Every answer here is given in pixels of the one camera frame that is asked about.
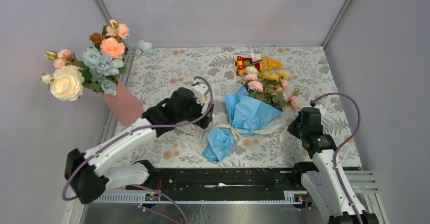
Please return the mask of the cream ribbon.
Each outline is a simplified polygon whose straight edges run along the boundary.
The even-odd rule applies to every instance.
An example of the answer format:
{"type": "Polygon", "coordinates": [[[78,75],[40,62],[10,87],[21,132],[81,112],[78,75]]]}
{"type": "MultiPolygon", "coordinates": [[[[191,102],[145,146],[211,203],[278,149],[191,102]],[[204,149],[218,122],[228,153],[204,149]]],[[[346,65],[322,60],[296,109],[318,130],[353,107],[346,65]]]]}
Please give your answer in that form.
{"type": "MultiPolygon", "coordinates": [[[[244,134],[260,134],[260,135],[268,135],[271,134],[277,130],[279,130],[282,127],[282,124],[278,125],[272,125],[267,126],[266,128],[262,130],[254,130],[254,131],[246,131],[243,129],[237,129],[231,126],[230,124],[225,123],[218,123],[213,125],[212,128],[227,128],[230,129],[230,131],[233,133],[233,137],[235,140],[240,140],[244,134]]],[[[191,125],[181,126],[178,127],[178,129],[186,134],[193,135],[193,136],[202,136],[203,134],[199,131],[195,131],[192,129],[191,125]]]]}

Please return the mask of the blue paper bouquet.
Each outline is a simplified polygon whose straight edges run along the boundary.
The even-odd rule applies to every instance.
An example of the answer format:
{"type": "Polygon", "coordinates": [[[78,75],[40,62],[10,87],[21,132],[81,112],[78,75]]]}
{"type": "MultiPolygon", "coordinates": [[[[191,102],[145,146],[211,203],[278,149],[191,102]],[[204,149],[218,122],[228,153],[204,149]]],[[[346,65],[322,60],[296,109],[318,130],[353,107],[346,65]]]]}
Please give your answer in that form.
{"type": "MultiPolygon", "coordinates": [[[[270,73],[250,66],[242,78],[243,86],[238,92],[224,97],[229,118],[225,124],[246,131],[262,130],[272,126],[272,121],[285,109],[299,109],[300,91],[288,91],[290,73],[287,70],[270,73]]],[[[227,157],[238,141],[227,128],[212,128],[206,138],[208,145],[202,156],[212,163],[227,157]]]]}

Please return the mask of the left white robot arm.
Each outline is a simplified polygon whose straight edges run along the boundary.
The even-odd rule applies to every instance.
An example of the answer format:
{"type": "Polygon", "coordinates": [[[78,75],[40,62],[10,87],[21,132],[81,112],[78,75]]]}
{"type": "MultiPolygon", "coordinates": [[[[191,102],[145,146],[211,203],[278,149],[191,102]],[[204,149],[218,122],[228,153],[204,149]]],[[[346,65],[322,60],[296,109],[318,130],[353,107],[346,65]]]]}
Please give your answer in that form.
{"type": "Polygon", "coordinates": [[[136,162],[126,167],[113,167],[120,158],[139,146],[152,142],[178,127],[196,125],[206,129],[212,122],[213,92],[207,81],[193,82],[188,89],[180,87],[169,98],[148,108],[118,135],[91,149],[78,148],[67,154],[62,198],[78,199],[89,204],[107,189],[140,184],[151,189],[157,184],[150,164],[136,162]]]}

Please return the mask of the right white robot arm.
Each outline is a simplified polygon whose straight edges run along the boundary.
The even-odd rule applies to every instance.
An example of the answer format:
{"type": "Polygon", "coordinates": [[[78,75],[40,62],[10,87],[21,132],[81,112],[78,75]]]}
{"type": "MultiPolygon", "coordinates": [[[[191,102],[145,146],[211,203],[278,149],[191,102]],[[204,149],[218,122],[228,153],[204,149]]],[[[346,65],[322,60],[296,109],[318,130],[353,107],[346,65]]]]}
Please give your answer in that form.
{"type": "Polygon", "coordinates": [[[287,128],[302,142],[309,162],[298,162],[291,175],[293,187],[306,189],[326,223],[378,223],[354,193],[337,156],[331,135],[324,133],[322,110],[304,107],[287,128]]]}

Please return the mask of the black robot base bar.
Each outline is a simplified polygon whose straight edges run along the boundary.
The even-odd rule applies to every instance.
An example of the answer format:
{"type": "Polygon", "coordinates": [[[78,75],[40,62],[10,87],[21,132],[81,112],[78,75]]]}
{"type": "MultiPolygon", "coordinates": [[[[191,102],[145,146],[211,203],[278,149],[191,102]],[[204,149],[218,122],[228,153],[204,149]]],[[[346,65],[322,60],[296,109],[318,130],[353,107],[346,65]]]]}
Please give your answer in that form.
{"type": "Polygon", "coordinates": [[[292,168],[155,168],[148,160],[141,160],[149,172],[143,186],[168,191],[199,191],[204,189],[232,189],[267,191],[305,191],[292,181],[292,168]]]}

